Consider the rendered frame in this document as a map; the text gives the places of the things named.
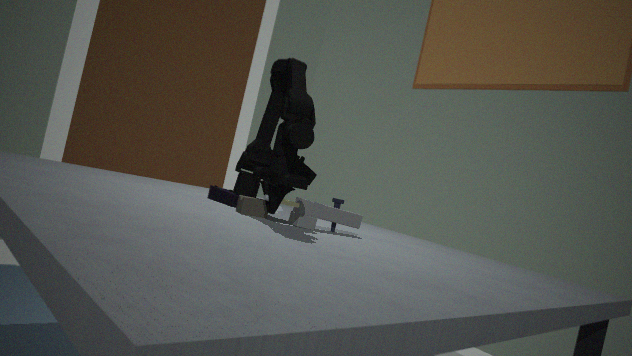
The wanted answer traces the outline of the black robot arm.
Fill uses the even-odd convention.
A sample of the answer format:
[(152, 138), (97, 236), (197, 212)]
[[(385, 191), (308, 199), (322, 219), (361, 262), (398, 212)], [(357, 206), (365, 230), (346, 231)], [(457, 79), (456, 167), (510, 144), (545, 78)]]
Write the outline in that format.
[[(310, 147), (314, 141), (316, 124), (312, 97), (306, 90), (307, 64), (295, 58), (277, 59), (271, 68), (272, 92), (263, 115), (256, 139), (242, 153), (235, 171), (239, 172), (234, 189), (230, 192), (256, 198), (261, 178), (252, 177), (256, 167), (270, 165), (271, 141), (279, 118), (274, 146), (298, 151)], [(306, 164), (305, 157), (295, 161), (294, 175), (306, 177), (308, 185), (317, 176)]]

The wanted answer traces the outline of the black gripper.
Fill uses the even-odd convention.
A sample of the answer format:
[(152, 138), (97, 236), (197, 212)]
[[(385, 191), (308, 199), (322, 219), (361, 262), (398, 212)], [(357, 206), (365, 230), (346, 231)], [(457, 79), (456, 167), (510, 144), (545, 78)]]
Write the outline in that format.
[[(294, 188), (307, 190), (306, 177), (294, 175), (295, 161), (299, 160), (296, 150), (274, 146), (269, 151), (272, 154), (269, 167), (256, 167), (252, 177), (261, 178), (264, 195), (269, 195), (269, 201), (265, 200), (267, 212), (275, 214), (285, 195)], [(294, 187), (294, 188), (293, 188)]]

